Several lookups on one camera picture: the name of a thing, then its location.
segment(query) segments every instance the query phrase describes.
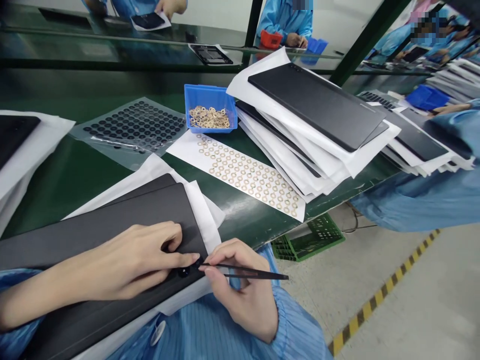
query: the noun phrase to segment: yellow black hazard tape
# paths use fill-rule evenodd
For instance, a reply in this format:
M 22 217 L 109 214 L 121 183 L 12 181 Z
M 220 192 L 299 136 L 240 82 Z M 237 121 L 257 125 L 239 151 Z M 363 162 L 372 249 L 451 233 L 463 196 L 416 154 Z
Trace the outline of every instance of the yellow black hazard tape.
M 342 350 L 345 343 L 359 330 L 360 326 L 372 316 L 374 310 L 384 301 L 385 297 L 392 292 L 395 285 L 402 280 L 406 272 L 408 272 L 418 261 L 419 257 L 422 256 L 435 238 L 438 237 L 440 232 L 440 229 L 436 229 L 430 233 L 430 235 L 416 248 L 413 254 L 396 269 L 395 273 L 390 276 L 380 290 L 378 290 L 375 295 L 373 295 L 371 299 L 362 306 L 360 311 L 350 320 L 349 324 L 345 326 L 343 331 L 339 332 L 333 338 L 330 345 L 328 345 L 328 349 L 334 357 L 340 353 L 340 350 Z

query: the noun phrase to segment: green plastic crate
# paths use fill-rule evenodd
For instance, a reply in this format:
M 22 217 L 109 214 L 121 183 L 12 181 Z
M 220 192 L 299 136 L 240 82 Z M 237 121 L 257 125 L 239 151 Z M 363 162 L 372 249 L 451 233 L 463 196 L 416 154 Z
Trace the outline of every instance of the green plastic crate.
M 323 214 L 307 223 L 311 233 L 289 239 L 282 235 L 271 243 L 277 259 L 301 262 L 345 240 L 330 215 Z

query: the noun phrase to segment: clear plastic film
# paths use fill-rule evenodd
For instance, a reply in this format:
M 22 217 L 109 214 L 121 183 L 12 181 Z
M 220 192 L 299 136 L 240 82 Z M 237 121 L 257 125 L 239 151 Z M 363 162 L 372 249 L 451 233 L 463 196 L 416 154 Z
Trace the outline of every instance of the clear plastic film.
M 75 126 L 70 134 L 136 171 L 151 154 L 161 157 L 186 130 L 185 114 L 142 97 Z

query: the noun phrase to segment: blue plastic bin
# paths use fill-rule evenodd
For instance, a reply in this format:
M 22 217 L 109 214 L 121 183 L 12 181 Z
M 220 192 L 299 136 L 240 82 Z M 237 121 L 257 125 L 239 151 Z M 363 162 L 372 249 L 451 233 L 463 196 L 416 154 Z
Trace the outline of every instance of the blue plastic bin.
M 433 110 L 445 106 L 449 102 L 450 97 L 435 88 L 419 85 L 405 100 L 416 108 Z
M 306 47 L 306 49 L 314 54 L 320 55 L 324 52 L 328 44 L 328 41 L 325 41 L 323 39 L 317 40 L 311 37 L 310 39 L 308 39 L 308 46 Z
M 235 107 L 235 99 L 227 94 L 226 87 L 209 86 L 209 85 L 190 85 L 185 84 L 185 115 L 186 126 L 194 134 L 200 133 L 224 133 L 228 134 L 237 128 L 237 108 Z M 215 108 L 220 111 L 225 109 L 228 120 L 230 121 L 229 128 L 205 128 L 190 126 L 190 110 L 197 106 Z

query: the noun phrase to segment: gray floor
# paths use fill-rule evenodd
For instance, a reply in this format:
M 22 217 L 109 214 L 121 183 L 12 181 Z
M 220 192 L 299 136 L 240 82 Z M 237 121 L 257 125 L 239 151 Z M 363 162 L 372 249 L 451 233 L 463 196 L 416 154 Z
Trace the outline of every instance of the gray floor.
M 354 226 L 346 205 L 330 215 L 341 229 Z M 480 359 L 479 231 L 470 225 L 443 232 L 336 358 Z M 303 262 L 278 260 L 278 267 L 328 344 L 427 234 L 359 229 Z

